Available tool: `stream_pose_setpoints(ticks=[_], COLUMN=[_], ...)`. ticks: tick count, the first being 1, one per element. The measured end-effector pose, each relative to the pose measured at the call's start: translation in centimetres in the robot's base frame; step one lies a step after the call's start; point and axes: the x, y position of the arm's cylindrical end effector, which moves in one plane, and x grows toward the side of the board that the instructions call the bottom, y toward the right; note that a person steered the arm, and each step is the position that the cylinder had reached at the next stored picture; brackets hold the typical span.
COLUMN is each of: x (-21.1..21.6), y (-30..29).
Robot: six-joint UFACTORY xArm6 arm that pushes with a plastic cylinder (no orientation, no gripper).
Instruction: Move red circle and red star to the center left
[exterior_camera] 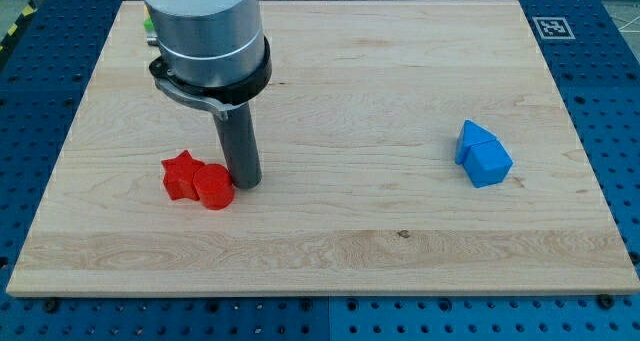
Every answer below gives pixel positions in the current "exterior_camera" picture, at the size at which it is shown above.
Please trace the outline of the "green block behind arm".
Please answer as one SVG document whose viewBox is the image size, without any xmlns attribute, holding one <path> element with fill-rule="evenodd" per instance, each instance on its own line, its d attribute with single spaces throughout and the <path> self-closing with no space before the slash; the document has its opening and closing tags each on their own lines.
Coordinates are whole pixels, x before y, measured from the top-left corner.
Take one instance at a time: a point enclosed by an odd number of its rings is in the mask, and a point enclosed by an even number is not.
<svg viewBox="0 0 640 341">
<path fill-rule="evenodd" d="M 147 18 L 144 22 L 143 22 L 144 28 L 147 32 L 153 31 L 154 30 L 154 26 L 153 26 L 153 22 L 150 18 Z"/>
</svg>

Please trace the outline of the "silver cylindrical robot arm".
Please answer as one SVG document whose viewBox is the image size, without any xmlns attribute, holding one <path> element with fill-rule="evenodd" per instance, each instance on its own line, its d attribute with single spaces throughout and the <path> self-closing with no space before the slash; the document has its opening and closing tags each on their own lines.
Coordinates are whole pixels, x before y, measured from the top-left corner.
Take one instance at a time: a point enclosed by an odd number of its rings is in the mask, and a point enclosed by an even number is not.
<svg viewBox="0 0 640 341">
<path fill-rule="evenodd" d="M 161 57 L 156 87 L 174 101 L 227 120 L 270 77 L 259 0 L 144 0 Z"/>
</svg>

